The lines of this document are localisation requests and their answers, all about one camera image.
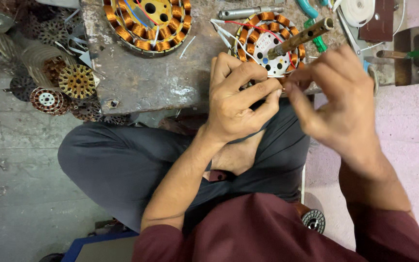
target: bare foot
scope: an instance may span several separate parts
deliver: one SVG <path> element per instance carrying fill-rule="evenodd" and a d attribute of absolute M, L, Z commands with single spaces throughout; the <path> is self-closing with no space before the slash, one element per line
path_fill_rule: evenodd
<path fill-rule="evenodd" d="M 258 145 L 265 130 L 240 143 L 227 144 L 213 157 L 211 169 L 226 170 L 238 176 L 249 170 L 255 162 Z"/>

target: copper coil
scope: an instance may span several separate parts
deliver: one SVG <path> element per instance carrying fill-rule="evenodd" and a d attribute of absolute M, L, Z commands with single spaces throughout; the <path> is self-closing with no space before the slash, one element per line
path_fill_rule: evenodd
<path fill-rule="evenodd" d="M 127 5 L 125 4 L 124 0 L 118 0 L 117 7 L 120 9 L 121 13 L 127 13 Z"/>
<path fill-rule="evenodd" d="M 248 42 L 255 43 L 260 37 L 260 34 L 253 30 L 253 32 L 248 36 Z"/>
<path fill-rule="evenodd" d="M 172 17 L 180 21 L 182 19 L 182 7 L 172 6 Z"/>
<path fill-rule="evenodd" d="M 296 65 L 296 64 L 297 64 L 297 61 L 298 61 L 298 55 L 297 55 L 297 54 L 292 53 L 292 54 L 290 54 L 290 59 L 292 60 L 292 63 L 293 63 L 294 65 Z"/>
<path fill-rule="evenodd" d="M 298 56 L 300 57 L 300 59 L 305 58 L 305 46 L 303 44 L 300 44 L 298 46 Z"/>
<path fill-rule="evenodd" d="M 284 27 L 289 27 L 290 20 L 285 18 L 283 15 L 276 15 L 276 21 L 278 21 Z"/>
<path fill-rule="evenodd" d="M 190 29 L 190 25 L 192 24 L 192 17 L 190 15 L 185 15 L 183 17 L 183 26 L 182 31 L 184 33 L 187 33 Z"/>
<path fill-rule="evenodd" d="M 245 54 L 245 51 L 242 48 L 237 49 L 237 53 L 239 55 L 240 61 L 247 62 L 247 55 Z"/>
<path fill-rule="evenodd" d="M 146 31 L 147 29 L 140 23 L 135 23 L 131 30 L 132 33 L 136 34 L 141 38 L 145 38 Z"/>
<path fill-rule="evenodd" d="M 255 45 L 248 43 L 246 50 L 247 50 L 247 53 L 253 56 L 253 54 L 255 53 Z"/>
<path fill-rule="evenodd" d="M 292 33 L 292 35 L 296 35 L 296 34 L 299 33 L 298 29 L 296 27 L 289 27 L 289 29 L 290 29 L 290 32 Z"/>
<path fill-rule="evenodd" d="M 183 9 L 187 15 L 190 14 L 190 9 L 192 9 L 192 5 L 190 4 L 190 0 L 182 0 Z"/>
<path fill-rule="evenodd" d="M 293 65 L 289 65 L 289 67 L 287 68 L 286 72 L 295 70 L 295 67 Z"/>
<path fill-rule="evenodd" d="M 169 29 L 169 27 L 165 26 L 165 27 L 160 27 L 159 28 L 159 33 L 158 33 L 158 39 L 160 40 L 164 40 L 168 37 L 170 37 L 171 34 L 171 30 Z"/>
<path fill-rule="evenodd" d="M 151 50 L 151 44 L 147 41 L 142 41 L 142 40 L 135 40 L 134 46 L 143 49 L 143 50 Z"/>
<path fill-rule="evenodd" d="M 244 45 L 247 42 L 248 30 L 242 29 L 239 36 L 239 41 Z"/>
<path fill-rule="evenodd" d="M 274 32 L 274 33 L 279 32 L 279 24 L 278 23 L 271 23 L 271 24 L 269 24 L 269 30 L 271 32 Z"/>
<path fill-rule="evenodd" d="M 122 17 L 124 18 L 125 27 L 127 27 L 128 30 L 132 30 L 132 27 L 135 24 L 132 17 L 130 17 L 128 13 L 122 14 Z"/>
<path fill-rule="evenodd" d="M 174 17 L 169 20 L 168 27 L 171 30 L 171 33 L 175 33 L 177 29 L 179 28 L 180 21 L 175 19 Z"/>
<path fill-rule="evenodd" d="M 252 17 L 252 19 L 248 20 L 246 24 L 256 26 L 259 22 L 260 22 L 260 19 L 258 18 L 258 16 L 255 15 L 254 17 Z M 244 28 L 249 30 L 251 27 L 244 26 Z"/>
<path fill-rule="evenodd" d="M 130 35 L 130 33 L 128 33 L 125 29 L 124 29 L 124 27 L 116 27 L 115 28 L 115 30 L 116 30 L 116 33 L 122 38 L 122 39 L 124 39 L 125 41 L 127 41 L 127 42 L 131 42 L 132 41 L 132 36 Z"/>
<path fill-rule="evenodd" d="M 281 29 L 281 31 L 279 31 L 279 33 L 282 35 L 282 37 L 285 40 L 287 40 L 290 37 L 290 32 L 285 28 Z"/>
<path fill-rule="evenodd" d="M 273 12 L 262 12 L 261 14 L 258 15 L 258 18 L 261 21 L 274 20 L 275 17 L 276 15 Z"/>
<path fill-rule="evenodd" d="M 158 43 L 156 43 L 155 48 L 156 48 L 156 51 L 158 51 L 158 52 L 163 51 L 163 50 L 168 50 L 168 49 L 171 48 L 171 44 L 169 44 L 168 41 L 158 42 Z"/>
<path fill-rule="evenodd" d="M 185 34 L 180 31 L 179 33 L 176 34 L 176 36 L 172 39 L 172 42 L 174 42 L 174 44 L 178 44 L 180 43 L 185 37 Z"/>
<path fill-rule="evenodd" d="M 116 19 L 116 15 L 114 14 L 114 9 L 112 6 L 103 6 L 103 10 L 106 13 L 106 17 L 108 18 L 109 23 L 113 27 L 119 26 L 119 22 Z"/>
<path fill-rule="evenodd" d="M 154 40 L 156 37 L 156 30 L 148 30 L 147 31 L 147 39 L 148 40 Z"/>
<path fill-rule="evenodd" d="M 264 29 L 264 30 L 269 30 L 269 27 L 268 27 L 268 25 L 267 25 L 267 24 L 262 24 L 262 25 L 259 25 L 258 27 L 259 27 L 259 28 L 262 28 L 262 29 Z M 259 30 L 258 28 L 255 28 L 255 31 L 256 31 L 256 32 L 258 32 L 258 33 L 264 33 L 264 31 L 263 31 L 263 30 Z"/>

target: gray concrete floor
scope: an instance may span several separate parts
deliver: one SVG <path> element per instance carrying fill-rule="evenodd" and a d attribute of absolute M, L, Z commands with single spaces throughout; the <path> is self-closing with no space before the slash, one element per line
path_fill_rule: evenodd
<path fill-rule="evenodd" d="M 75 238 L 94 230 L 96 221 L 111 216 L 58 164 L 62 139 L 82 122 L 71 114 L 39 112 L 3 92 L 10 80 L 0 75 L 0 262 L 37 262 L 49 253 L 67 251 Z M 147 113 L 139 120 L 156 126 L 175 113 Z"/>

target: dark gray pants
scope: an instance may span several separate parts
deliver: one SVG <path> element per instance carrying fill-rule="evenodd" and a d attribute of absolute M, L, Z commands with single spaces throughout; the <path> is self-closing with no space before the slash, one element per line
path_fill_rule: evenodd
<path fill-rule="evenodd" d="M 157 128 L 90 122 L 74 128 L 58 151 L 62 170 L 94 202 L 134 231 L 143 210 L 192 137 Z M 266 125 L 253 167 L 233 179 L 201 180 L 185 214 L 188 232 L 218 203 L 247 193 L 298 199 L 310 138 L 300 129 L 287 99 Z"/>

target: white tape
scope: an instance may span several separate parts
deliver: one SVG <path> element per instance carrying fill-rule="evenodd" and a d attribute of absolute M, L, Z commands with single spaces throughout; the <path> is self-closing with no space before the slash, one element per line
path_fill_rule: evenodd
<path fill-rule="evenodd" d="M 347 23 L 362 27 L 373 18 L 375 0 L 343 0 L 340 6 Z"/>

